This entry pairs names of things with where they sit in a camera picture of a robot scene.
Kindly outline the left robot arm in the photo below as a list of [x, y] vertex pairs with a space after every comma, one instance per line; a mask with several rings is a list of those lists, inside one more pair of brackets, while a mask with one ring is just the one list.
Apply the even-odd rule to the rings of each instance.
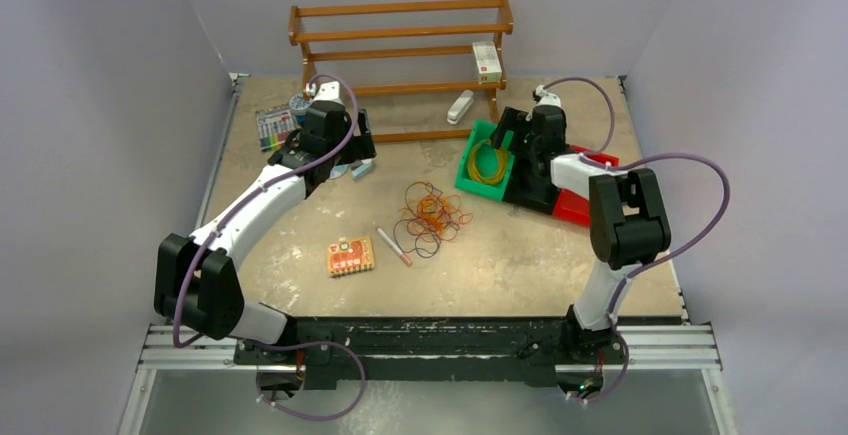
[[286, 314], [248, 301], [237, 271], [273, 225], [328, 180], [334, 166], [375, 155], [365, 109], [349, 112], [338, 101], [313, 102], [301, 127], [224, 212], [188, 236], [170, 234], [161, 242], [155, 312], [215, 340], [259, 342], [272, 363], [292, 360], [298, 337], [286, 329]]

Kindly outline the orange snack packet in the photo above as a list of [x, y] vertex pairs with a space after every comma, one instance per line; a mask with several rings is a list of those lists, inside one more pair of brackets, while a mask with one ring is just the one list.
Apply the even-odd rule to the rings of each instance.
[[340, 278], [373, 270], [376, 266], [370, 236], [339, 240], [327, 247], [327, 270], [331, 278]]

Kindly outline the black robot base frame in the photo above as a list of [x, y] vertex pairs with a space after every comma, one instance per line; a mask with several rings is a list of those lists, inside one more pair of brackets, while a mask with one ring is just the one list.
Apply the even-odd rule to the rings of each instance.
[[625, 343], [572, 352], [562, 345], [566, 316], [298, 317], [274, 350], [250, 342], [238, 365], [301, 368], [310, 390], [342, 380], [521, 382], [530, 387], [602, 386], [625, 361]]

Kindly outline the wooden shelf rack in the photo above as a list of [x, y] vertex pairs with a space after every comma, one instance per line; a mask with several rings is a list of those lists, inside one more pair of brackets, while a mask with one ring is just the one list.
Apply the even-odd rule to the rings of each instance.
[[[354, 16], [385, 17], [395, 14], [430, 14], [436, 12], [468, 12], [474, 10], [497, 10], [492, 22], [440, 24], [408, 27], [340, 28], [315, 31], [305, 28], [307, 19], [349, 18]], [[440, 0], [394, 2], [377, 4], [337, 5], [319, 7], [299, 7], [293, 5], [288, 19], [288, 39], [292, 46], [299, 46], [302, 60], [302, 79], [304, 83], [317, 75], [317, 63], [338, 61], [380, 60], [397, 58], [421, 58], [436, 56], [459, 56], [473, 54], [470, 43], [438, 45], [432, 47], [403, 47], [353, 49], [315, 52], [310, 44], [363, 40], [391, 40], [406, 38], [448, 37], [461, 35], [492, 35], [495, 53], [499, 62], [503, 62], [502, 42], [505, 35], [513, 33], [514, 17], [509, 0]], [[506, 74], [501, 81], [451, 80], [442, 82], [390, 83], [389, 85], [364, 86], [354, 88], [355, 95], [414, 95], [422, 93], [443, 93], [462, 90], [480, 91], [485, 94], [490, 119], [494, 123], [500, 120], [497, 92], [505, 90]], [[376, 143], [429, 142], [468, 138], [471, 129], [450, 129], [424, 132], [396, 132], [374, 135]]]

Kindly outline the red marker pen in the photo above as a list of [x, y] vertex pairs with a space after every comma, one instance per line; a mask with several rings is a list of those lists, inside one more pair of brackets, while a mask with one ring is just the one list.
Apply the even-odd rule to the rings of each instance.
[[407, 266], [412, 266], [412, 260], [406, 254], [406, 252], [397, 244], [397, 242], [393, 239], [391, 235], [388, 234], [383, 228], [377, 226], [375, 228], [379, 237], [387, 244], [387, 246], [392, 250], [392, 252]]

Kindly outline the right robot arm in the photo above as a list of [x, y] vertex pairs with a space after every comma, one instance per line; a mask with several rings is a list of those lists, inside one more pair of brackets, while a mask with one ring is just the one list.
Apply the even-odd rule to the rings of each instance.
[[531, 112], [507, 107], [490, 142], [513, 160], [506, 202], [547, 215], [554, 213], [562, 191], [588, 202], [596, 261], [582, 294], [569, 307], [561, 336], [564, 354], [584, 362], [613, 342], [627, 275], [669, 248], [671, 230], [652, 170], [601, 164], [568, 144], [565, 132], [565, 112], [559, 107], [541, 104]]

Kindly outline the white cardboard box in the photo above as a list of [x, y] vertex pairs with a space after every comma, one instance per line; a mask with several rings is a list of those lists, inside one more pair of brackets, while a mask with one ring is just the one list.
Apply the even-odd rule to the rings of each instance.
[[500, 83], [502, 81], [502, 66], [499, 50], [493, 41], [479, 41], [471, 44], [474, 56], [477, 79], [481, 84]]

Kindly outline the aluminium rail frame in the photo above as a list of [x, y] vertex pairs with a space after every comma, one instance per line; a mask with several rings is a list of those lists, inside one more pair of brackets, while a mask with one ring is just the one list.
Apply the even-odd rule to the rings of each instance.
[[314, 75], [304, 87], [306, 117], [274, 152], [258, 178], [207, 224], [170, 234], [157, 252], [153, 306], [196, 338], [232, 339], [235, 360], [260, 376], [290, 361], [299, 389], [330, 389], [369, 380], [521, 381], [555, 386], [560, 365], [589, 369], [561, 384], [588, 405], [611, 393], [603, 370], [628, 365], [631, 352], [618, 310], [634, 279], [676, 256], [650, 159], [613, 166], [565, 140], [566, 117], [552, 83], [539, 85], [530, 112], [501, 118], [491, 144], [532, 160], [534, 174], [588, 200], [596, 256], [586, 287], [559, 317], [295, 317], [246, 300], [237, 271], [260, 239], [325, 182], [333, 167], [375, 156], [366, 111], [341, 78]]

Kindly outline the blue toothbrush blister pack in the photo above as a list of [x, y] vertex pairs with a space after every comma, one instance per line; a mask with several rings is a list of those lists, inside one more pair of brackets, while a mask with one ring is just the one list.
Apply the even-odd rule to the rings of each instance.
[[341, 177], [343, 177], [345, 174], [347, 174], [349, 170], [350, 170], [350, 166], [349, 166], [349, 165], [337, 165], [337, 166], [334, 166], [334, 167], [331, 169], [331, 171], [330, 171], [330, 174], [329, 174], [329, 176], [328, 176], [328, 179], [329, 179], [329, 180], [335, 180], [335, 179], [341, 178]]

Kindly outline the red plastic bin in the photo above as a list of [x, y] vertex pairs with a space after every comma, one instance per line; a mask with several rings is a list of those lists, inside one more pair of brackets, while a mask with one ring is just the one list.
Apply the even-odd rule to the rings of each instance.
[[588, 227], [590, 224], [589, 179], [618, 170], [619, 159], [606, 153], [575, 153], [556, 156], [550, 162], [551, 183], [559, 190], [552, 216]]

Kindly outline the black plastic bin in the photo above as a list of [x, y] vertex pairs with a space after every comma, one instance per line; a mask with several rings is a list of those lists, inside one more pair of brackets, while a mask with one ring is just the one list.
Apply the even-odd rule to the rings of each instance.
[[551, 183], [550, 162], [566, 151], [563, 133], [514, 139], [509, 145], [514, 165], [503, 200], [551, 215], [559, 190]]

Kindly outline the blue round tin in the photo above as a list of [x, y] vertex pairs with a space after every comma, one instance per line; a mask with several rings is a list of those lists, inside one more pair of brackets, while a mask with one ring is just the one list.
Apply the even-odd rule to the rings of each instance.
[[304, 123], [307, 110], [309, 109], [311, 104], [312, 100], [306, 97], [301, 92], [298, 92], [290, 97], [288, 102], [289, 110], [299, 126]]

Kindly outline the marker pen set pack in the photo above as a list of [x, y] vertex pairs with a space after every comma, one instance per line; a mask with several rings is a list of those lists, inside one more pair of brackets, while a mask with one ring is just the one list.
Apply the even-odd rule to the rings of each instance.
[[291, 132], [300, 128], [297, 117], [287, 104], [256, 111], [255, 121], [262, 152], [277, 150]]

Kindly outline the white stapler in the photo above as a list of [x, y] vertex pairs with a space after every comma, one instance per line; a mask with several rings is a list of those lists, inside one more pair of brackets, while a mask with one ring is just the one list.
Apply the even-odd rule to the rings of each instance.
[[451, 125], [456, 125], [467, 113], [474, 101], [474, 93], [471, 90], [464, 90], [454, 103], [450, 106], [446, 114], [446, 120]]

